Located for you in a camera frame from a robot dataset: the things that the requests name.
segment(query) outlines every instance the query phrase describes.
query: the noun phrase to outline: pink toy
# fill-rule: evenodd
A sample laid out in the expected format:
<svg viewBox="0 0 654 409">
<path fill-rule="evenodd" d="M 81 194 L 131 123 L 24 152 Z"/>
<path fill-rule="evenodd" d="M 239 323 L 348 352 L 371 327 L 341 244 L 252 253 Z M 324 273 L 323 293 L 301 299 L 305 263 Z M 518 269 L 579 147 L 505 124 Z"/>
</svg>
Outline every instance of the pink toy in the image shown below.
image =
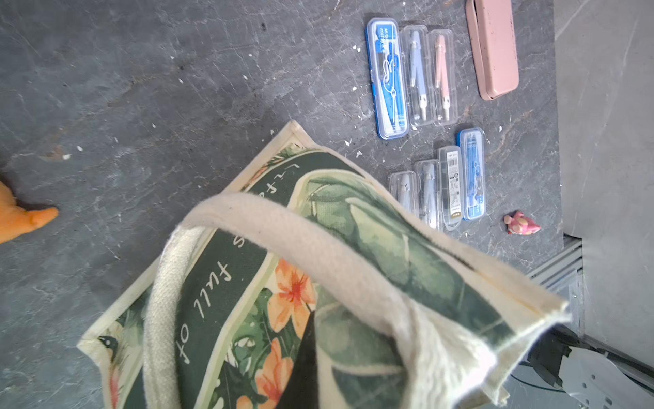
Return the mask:
<svg viewBox="0 0 654 409">
<path fill-rule="evenodd" d="M 504 216 L 504 222 L 509 234 L 533 234 L 540 230 L 540 226 L 536 222 L 525 217 L 525 214 L 519 210 L 515 212 L 513 217 Z"/>
</svg>

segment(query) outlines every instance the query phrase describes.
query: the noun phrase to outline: pink pencil case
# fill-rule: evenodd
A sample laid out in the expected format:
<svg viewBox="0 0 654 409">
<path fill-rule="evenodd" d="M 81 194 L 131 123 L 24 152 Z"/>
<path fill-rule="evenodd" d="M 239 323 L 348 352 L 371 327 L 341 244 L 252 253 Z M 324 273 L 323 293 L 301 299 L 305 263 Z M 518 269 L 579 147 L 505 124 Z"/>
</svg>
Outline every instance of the pink pencil case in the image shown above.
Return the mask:
<svg viewBox="0 0 654 409">
<path fill-rule="evenodd" d="M 518 55 L 511 0 L 468 0 L 472 58 L 479 94 L 487 101 L 518 87 Z"/>
</svg>

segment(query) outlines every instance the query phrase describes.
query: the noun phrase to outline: orange flower print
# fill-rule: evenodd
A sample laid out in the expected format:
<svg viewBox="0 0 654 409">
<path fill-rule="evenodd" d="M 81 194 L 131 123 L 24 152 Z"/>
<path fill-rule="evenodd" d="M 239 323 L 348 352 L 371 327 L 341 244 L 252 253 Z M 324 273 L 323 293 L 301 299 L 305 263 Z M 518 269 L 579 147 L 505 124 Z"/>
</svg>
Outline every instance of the orange flower print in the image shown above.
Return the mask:
<svg viewBox="0 0 654 409">
<path fill-rule="evenodd" d="M 283 258 L 277 263 L 275 277 L 280 292 L 273 294 L 268 300 L 270 327 L 279 332 L 291 318 L 295 333 L 302 338 L 311 313 L 309 306 L 314 308 L 316 305 L 316 293 L 311 280 L 308 275 Z"/>
<path fill-rule="evenodd" d="M 236 409 L 253 409 L 252 401 L 247 396 L 243 395 L 242 397 L 236 400 Z"/>
<path fill-rule="evenodd" d="M 275 338 L 271 344 L 270 355 L 264 361 L 264 367 L 256 371 L 254 376 L 256 392 L 268 397 L 267 401 L 259 405 L 259 409 L 275 409 L 292 371 L 293 360 L 289 357 L 282 358 L 279 339 Z"/>
</svg>

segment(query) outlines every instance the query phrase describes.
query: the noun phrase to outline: floor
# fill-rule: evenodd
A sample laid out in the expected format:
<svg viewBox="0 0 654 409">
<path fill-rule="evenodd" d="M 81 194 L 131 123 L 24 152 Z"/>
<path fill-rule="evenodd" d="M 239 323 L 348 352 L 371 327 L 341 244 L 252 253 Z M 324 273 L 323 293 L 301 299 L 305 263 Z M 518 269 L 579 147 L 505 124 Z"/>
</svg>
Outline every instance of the floor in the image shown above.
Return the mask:
<svg viewBox="0 0 654 409">
<path fill-rule="evenodd" d="M 0 406 L 99 407 L 81 335 L 291 118 L 380 181 L 483 125 L 494 205 L 457 234 L 522 271 L 554 255 L 553 6 L 513 4 L 521 87 L 483 101 L 464 0 L 0 1 L 0 178 L 60 209 L 0 246 Z M 376 136 L 363 27 L 378 13 L 453 30 L 456 126 Z M 516 209 L 542 226 L 529 240 L 506 234 Z"/>
<path fill-rule="evenodd" d="M 585 332 L 654 366 L 654 2 L 554 5 L 563 230 L 583 239 Z"/>
</svg>

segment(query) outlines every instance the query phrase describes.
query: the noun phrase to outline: canvas tote bag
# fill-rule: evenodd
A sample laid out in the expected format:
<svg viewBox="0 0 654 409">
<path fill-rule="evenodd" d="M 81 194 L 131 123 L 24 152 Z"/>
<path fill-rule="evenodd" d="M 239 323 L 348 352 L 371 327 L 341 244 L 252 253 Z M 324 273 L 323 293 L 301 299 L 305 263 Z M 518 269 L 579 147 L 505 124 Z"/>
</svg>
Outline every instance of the canvas tote bag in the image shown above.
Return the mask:
<svg viewBox="0 0 654 409">
<path fill-rule="evenodd" d="M 148 270 L 80 341 L 113 408 L 501 404 L 510 371 L 566 317 L 294 121 Z M 124 333 L 139 339 L 109 345 Z"/>
</svg>

